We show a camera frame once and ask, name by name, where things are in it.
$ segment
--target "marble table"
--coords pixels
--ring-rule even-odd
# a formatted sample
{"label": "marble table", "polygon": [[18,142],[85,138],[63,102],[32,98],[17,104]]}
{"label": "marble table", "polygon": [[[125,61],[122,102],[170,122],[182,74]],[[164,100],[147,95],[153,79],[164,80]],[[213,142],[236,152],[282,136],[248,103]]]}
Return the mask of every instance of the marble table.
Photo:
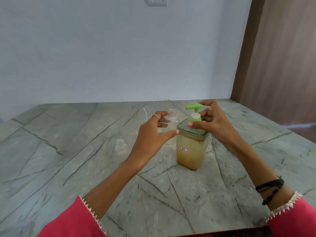
{"label": "marble table", "polygon": [[[47,104],[1,124],[0,236],[36,236],[119,166],[117,139],[131,148],[146,115],[175,109],[183,120],[192,102]],[[316,144],[239,103],[218,103],[255,151],[315,208]],[[260,227],[269,212],[261,202],[241,163],[211,139],[197,171],[177,164],[175,147],[163,147],[101,222],[109,237]]]}

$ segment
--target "sleeve lace trim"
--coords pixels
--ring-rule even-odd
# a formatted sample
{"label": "sleeve lace trim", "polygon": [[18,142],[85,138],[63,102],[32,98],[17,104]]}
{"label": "sleeve lace trim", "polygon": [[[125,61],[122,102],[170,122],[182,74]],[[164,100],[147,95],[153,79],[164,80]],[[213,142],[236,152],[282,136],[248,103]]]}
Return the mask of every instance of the sleeve lace trim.
{"label": "sleeve lace trim", "polygon": [[273,219],[276,215],[280,215],[282,212],[285,212],[285,210],[290,210],[290,207],[294,208],[293,204],[295,204],[295,202],[301,197],[302,197],[302,194],[295,192],[292,198],[286,204],[271,211],[270,215],[265,218],[265,221],[268,222],[268,220]]}
{"label": "sleeve lace trim", "polygon": [[90,213],[93,216],[93,219],[95,219],[95,221],[97,222],[98,226],[100,227],[100,229],[102,230],[102,232],[104,233],[104,235],[106,236],[106,231],[104,230],[104,228],[102,227],[102,223],[100,222],[99,219],[97,219],[97,216],[94,215],[94,212],[91,211],[91,208],[88,207],[88,204],[86,204],[87,202],[84,200],[84,198],[82,197],[82,195],[79,195],[80,199],[82,200],[83,204],[85,205],[85,207],[87,207],[87,209],[90,211]]}

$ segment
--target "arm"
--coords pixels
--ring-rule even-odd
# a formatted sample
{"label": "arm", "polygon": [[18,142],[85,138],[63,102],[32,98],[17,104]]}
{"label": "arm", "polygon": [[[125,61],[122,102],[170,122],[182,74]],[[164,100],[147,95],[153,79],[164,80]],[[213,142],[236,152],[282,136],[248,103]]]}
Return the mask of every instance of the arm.
{"label": "arm", "polygon": [[152,116],[142,124],[132,151],[122,165],[85,195],[85,203],[77,197],[75,202],[48,223],[38,236],[104,236],[96,220],[105,215],[125,185],[156,155],[162,145],[179,133],[178,130],[158,132],[157,127],[162,125],[158,123],[158,119],[162,121],[167,114],[167,111],[157,111],[159,118]]}
{"label": "arm", "polygon": [[[228,121],[224,112],[215,100],[199,102],[211,106],[200,112],[202,120],[206,122],[190,122],[189,127],[209,131],[243,164],[251,181],[257,187],[264,183],[278,179],[273,170],[256,154],[252,147],[240,136]],[[276,187],[260,193],[265,200]],[[302,198],[294,195],[290,188],[284,185],[267,204],[270,210],[281,210],[282,214],[269,218],[268,224],[275,237],[279,236],[309,236],[316,234],[316,212]]]}

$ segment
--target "black thread bracelet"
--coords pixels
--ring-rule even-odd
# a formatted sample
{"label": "black thread bracelet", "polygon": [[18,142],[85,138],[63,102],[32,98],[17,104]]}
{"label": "black thread bracelet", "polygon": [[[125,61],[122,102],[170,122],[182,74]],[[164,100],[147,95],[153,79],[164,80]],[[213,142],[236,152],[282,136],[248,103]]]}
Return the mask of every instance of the black thread bracelet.
{"label": "black thread bracelet", "polygon": [[264,183],[258,187],[256,187],[256,191],[258,191],[259,193],[263,192],[263,191],[266,191],[266,190],[269,190],[273,187],[277,187],[277,189],[275,189],[274,191],[272,191],[272,194],[269,195],[267,197],[266,200],[264,200],[262,202],[262,205],[267,205],[272,199],[273,199],[273,196],[279,192],[279,190],[283,187],[284,185],[284,180],[281,179],[281,176],[279,176],[279,179],[275,179],[273,181],[269,181],[267,183]]}

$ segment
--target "hand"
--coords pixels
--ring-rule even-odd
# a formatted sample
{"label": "hand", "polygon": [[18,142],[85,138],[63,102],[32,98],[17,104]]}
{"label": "hand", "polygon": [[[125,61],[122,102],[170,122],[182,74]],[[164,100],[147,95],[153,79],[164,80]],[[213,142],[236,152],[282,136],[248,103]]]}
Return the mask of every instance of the hand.
{"label": "hand", "polygon": [[199,112],[202,120],[206,122],[188,122],[188,127],[202,129],[210,132],[227,148],[236,143],[236,141],[242,139],[238,131],[236,131],[232,124],[229,122],[225,113],[221,110],[215,100],[203,100],[199,103],[202,105],[211,106],[211,109],[207,108]]}
{"label": "hand", "polygon": [[148,161],[157,154],[162,145],[169,139],[179,134],[179,130],[171,130],[165,133],[159,133],[157,127],[163,127],[162,121],[166,122],[164,116],[168,111],[156,111],[156,116],[152,116],[147,122],[139,128],[138,136],[127,161],[136,164],[141,170]]}

